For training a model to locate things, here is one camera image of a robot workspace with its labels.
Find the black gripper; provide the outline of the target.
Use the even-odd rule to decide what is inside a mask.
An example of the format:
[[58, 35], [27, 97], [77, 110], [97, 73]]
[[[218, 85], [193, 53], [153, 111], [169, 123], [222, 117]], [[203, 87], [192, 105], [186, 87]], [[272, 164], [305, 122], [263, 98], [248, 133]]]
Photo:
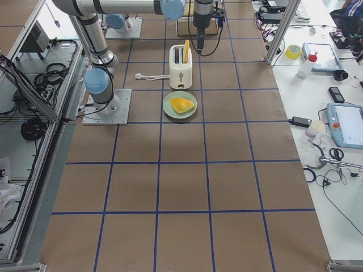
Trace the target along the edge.
[[193, 7], [193, 25], [197, 29], [197, 47], [198, 54], [202, 53], [204, 48], [205, 30], [210, 26], [213, 15], [213, 1], [195, 0]]

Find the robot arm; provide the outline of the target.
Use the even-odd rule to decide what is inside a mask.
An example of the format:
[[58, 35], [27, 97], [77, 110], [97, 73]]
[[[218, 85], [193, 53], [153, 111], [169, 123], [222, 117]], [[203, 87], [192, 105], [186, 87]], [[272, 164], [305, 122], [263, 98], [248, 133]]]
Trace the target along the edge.
[[116, 55], [109, 50], [99, 14], [157, 14], [168, 20], [180, 19], [185, 1], [54, 1], [54, 5], [75, 18], [73, 26], [83, 37], [82, 45], [90, 50], [90, 60], [96, 67], [104, 67], [113, 77], [118, 69]]
[[128, 18], [122, 14], [107, 14], [105, 17], [107, 26], [119, 33], [128, 33], [130, 31], [131, 25], [127, 20]]

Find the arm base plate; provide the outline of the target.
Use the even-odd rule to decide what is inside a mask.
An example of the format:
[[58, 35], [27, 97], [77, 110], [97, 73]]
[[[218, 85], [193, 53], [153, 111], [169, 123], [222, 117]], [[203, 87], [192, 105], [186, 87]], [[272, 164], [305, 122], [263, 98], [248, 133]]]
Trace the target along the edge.
[[138, 39], [141, 34], [142, 18], [125, 18], [120, 14], [109, 14], [105, 20], [107, 39]]
[[130, 101], [132, 96], [131, 89], [114, 89], [114, 97], [106, 108], [100, 112], [102, 106], [95, 104], [85, 109], [82, 123], [84, 125], [126, 125], [128, 123]]

